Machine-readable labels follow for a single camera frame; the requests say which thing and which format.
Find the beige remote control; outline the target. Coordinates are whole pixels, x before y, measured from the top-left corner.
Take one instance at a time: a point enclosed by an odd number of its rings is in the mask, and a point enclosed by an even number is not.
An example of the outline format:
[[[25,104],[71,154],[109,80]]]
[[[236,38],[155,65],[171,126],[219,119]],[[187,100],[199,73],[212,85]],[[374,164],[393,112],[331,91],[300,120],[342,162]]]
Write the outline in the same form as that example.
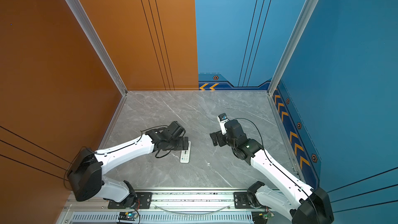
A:
[[[181,152],[180,162],[181,163],[189,163],[190,161],[190,151],[191,151],[191,142],[188,142],[188,148]]]

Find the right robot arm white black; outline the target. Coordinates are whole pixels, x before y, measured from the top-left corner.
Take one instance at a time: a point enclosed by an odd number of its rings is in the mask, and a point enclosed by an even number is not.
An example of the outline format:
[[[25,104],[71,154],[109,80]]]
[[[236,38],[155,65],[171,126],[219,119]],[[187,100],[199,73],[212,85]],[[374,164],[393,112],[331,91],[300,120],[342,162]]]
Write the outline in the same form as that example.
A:
[[[322,188],[314,189],[280,165],[263,147],[262,141],[246,136],[238,119],[229,120],[225,113],[217,119],[221,130],[210,134],[213,145],[228,145],[236,158],[261,172],[279,189],[276,192],[263,182],[254,183],[247,190],[252,207],[269,207],[293,224],[334,222],[329,195]]]

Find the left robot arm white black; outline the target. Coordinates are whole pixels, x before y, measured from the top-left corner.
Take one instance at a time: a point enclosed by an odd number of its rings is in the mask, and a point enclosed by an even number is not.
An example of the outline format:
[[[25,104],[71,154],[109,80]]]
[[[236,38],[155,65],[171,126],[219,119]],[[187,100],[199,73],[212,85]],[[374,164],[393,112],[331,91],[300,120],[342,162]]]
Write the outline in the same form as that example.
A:
[[[114,180],[106,174],[143,155],[155,153],[159,159],[160,151],[188,151],[190,141],[185,133],[185,128],[173,121],[170,125],[143,130],[139,137],[111,148],[96,151],[82,148],[65,174],[76,201],[102,198],[109,201],[110,207],[137,208],[138,194],[131,183]]]

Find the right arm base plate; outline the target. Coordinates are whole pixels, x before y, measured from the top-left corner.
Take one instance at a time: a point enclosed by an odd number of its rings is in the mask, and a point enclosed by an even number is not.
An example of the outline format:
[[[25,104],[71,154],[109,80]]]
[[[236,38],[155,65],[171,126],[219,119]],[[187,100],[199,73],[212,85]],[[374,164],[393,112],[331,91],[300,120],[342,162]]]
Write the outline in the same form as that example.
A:
[[[234,198],[234,207],[236,209],[262,208],[262,205],[260,205],[259,203],[253,203],[250,201],[247,192],[234,192],[233,198]]]

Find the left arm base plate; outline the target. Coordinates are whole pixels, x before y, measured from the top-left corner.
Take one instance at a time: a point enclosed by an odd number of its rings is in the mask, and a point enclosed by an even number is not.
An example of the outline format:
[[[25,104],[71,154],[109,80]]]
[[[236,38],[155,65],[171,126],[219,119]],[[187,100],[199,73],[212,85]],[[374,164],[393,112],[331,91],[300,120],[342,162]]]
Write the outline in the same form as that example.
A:
[[[121,203],[110,201],[108,209],[150,209],[152,192],[137,192],[135,197],[128,197]]]

